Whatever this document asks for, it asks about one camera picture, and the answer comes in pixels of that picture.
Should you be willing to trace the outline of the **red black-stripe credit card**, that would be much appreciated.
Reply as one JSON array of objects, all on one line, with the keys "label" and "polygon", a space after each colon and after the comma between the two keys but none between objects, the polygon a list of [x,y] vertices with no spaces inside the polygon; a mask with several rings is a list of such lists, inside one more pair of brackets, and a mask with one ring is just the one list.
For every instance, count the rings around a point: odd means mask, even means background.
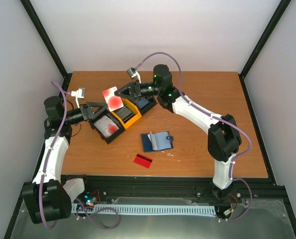
[{"label": "red black-stripe credit card", "polygon": [[134,163],[149,169],[152,164],[152,159],[138,153],[134,159]]}]

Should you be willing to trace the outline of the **blue leather card holder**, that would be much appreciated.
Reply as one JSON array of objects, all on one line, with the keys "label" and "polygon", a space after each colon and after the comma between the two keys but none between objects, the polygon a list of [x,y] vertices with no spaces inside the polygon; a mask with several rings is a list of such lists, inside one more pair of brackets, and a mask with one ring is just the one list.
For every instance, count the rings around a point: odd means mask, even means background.
[{"label": "blue leather card holder", "polygon": [[173,149],[173,136],[169,131],[143,133],[141,140],[144,152],[158,152]]}]

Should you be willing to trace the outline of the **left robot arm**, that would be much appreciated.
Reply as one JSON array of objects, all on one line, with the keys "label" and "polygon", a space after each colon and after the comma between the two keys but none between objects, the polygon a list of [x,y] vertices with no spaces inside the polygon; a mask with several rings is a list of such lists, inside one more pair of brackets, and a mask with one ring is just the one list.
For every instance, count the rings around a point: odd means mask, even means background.
[{"label": "left robot arm", "polygon": [[45,121],[44,153],[40,168],[32,182],[22,189],[22,197],[34,224],[66,219],[71,214],[72,203],[78,197],[88,200],[92,187],[77,177],[61,184],[60,176],[65,154],[72,137],[72,125],[90,122],[103,113],[106,103],[86,102],[67,110],[67,101],[52,96],[44,101]]}]

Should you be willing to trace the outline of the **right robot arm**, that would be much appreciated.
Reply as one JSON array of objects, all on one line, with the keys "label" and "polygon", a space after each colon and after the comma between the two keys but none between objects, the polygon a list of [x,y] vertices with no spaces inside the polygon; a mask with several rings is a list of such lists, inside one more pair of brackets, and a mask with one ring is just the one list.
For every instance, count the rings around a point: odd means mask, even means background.
[{"label": "right robot arm", "polygon": [[242,142],[235,119],[231,115],[217,115],[192,101],[173,85],[167,65],[154,66],[152,82],[148,83],[140,81],[135,68],[127,72],[133,81],[117,89],[115,96],[129,100],[157,97],[164,109],[201,128],[208,136],[207,149],[214,159],[212,195],[217,201],[227,197],[232,188],[234,158]]}]

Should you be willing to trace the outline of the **white red credit card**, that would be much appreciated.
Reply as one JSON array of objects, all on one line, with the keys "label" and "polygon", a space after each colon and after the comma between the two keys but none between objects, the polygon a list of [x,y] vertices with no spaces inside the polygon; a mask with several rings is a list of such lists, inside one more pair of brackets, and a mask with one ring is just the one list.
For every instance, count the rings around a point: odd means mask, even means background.
[{"label": "white red credit card", "polygon": [[122,99],[115,95],[116,90],[117,87],[111,87],[102,92],[104,99],[107,103],[108,109],[111,112],[118,110],[124,106]]}]

